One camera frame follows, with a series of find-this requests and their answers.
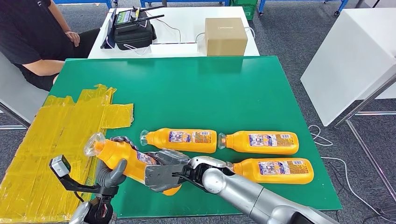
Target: yellow tape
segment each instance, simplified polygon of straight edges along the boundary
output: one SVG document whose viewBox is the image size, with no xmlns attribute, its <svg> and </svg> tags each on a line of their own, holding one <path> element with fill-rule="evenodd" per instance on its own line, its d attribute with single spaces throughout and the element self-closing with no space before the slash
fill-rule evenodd
<svg viewBox="0 0 396 224">
<path fill-rule="evenodd" d="M 64 154 L 71 177 L 94 183 L 96 159 L 86 157 L 89 137 L 105 128 L 130 126 L 133 104 L 110 105 L 114 88 L 97 85 L 72 98 L 48 96 L 19 146 L 0 185 L 0 222 L 33 223 L 69 220 L 79 200 L 66 191 L 49 168 L 49 161 Z M 90 194 L 83 194 L 85 200 Z"/>
</svg>

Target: green crate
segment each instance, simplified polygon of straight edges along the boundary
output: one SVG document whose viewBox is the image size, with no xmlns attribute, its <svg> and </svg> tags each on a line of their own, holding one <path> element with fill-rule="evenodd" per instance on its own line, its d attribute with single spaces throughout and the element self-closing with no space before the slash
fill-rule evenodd
<svg viewBox="0 0 396 224">
<path fill-rule="evenodd" d="M 243 7 L 243 11 L 245 12 L 245 16 L 247 20 L 252 20 L 253 16 L 255 15 L 256 12 L 256 6 L 257 4 L 254 5 L 250 5 L 250 4 L 236 4 L 235 3 L 236 0 L 231 0 L 231 6 L 242 6 Z"/>
<path fill-rule="evenodd" d="M 235 4 L 236 6 L 241 6 L 241 5 L 257 5 L 258 0 L 232 0 L 232 4 Z"/>
</svg>

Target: plastic bottle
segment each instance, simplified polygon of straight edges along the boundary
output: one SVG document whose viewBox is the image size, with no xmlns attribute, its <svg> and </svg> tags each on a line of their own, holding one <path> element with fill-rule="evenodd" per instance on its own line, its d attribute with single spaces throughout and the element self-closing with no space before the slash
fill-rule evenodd
<svg viewBox="0 0 396 224">
<path fill-rule="evenodd" d="M 217 134 L 212 130 L 161 128 L 154 132 L 143 130 L 140 134 L 142 146 L 188 152 L 214 153 L 216 141 Z"/>
<path fill-rule="evenodd" d="M 291 155 L 298 150 L 297 135 L 292 132 L 239 131 L 219 134 L 218 146 L 241 153 Z"/>
<path fill-rule="evenodd" d="M 127 142 L 115 142 L 108 140 L 102 133 L 95 133 L 84 147 L 84 153 L 88 156 L 97 156 L 110 169 L 114 169 L 121 159 L 127 160 L 124 175 L 144 184 L 145 169 L 147 165 L 157 165 L 157 161 L 144 153 L 134 150 Z M 167 196 L 174 195 L 177 188 L 165 190 Z"/>
<path fill-rule="evenodd" d="M 312 165 L 302 158 L 247 159 L 229 166 L 257 183 L 306 184 L 313 180 Z"/>
</svg>

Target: green table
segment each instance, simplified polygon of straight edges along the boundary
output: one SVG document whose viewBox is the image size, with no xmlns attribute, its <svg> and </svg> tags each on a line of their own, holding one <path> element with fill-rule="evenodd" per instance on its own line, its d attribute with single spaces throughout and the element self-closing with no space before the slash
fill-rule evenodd
<svg viewBox="0 0 396 224">
<path fill-rule="evenodd" d="M 143 129 L 162 127 L 212 129 L 226 134 L 240 130 L 296 133 L 300 149 L 293 157 L 312 163 L 313 181 L 264 186 L 319 210 L 342 208 L 276 56 L 69 60 L 50 94 L 70 95 L 77 100 L 82 89 L 99 83 L 117 89 L 114 104 L 135 104 L 132 126 L 109 129 L 107 137 L 126 135 L 139 144 Z M 139 149 L 158 150 L 153 146 Z M 231 162 L 281 157 L 243 154 L 227 148 L 210 156 Z M 187 182 L 174 196 L 165 196 L 130 178 L 120 186 L 112 205 L 119 217 L 239 213 L 220 197 Z"/>
</svg>

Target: cardboard box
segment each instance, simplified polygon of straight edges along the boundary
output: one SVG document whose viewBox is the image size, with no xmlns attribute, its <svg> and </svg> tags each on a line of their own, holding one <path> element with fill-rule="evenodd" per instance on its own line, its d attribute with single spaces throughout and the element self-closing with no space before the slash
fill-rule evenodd
<svg viewBox="0 0 396 224">
<path fill-rule="evenodd" d="M 207 56 L 243 56 L 248 36 L 240 18 L 206 18 Z"/>
</svg>

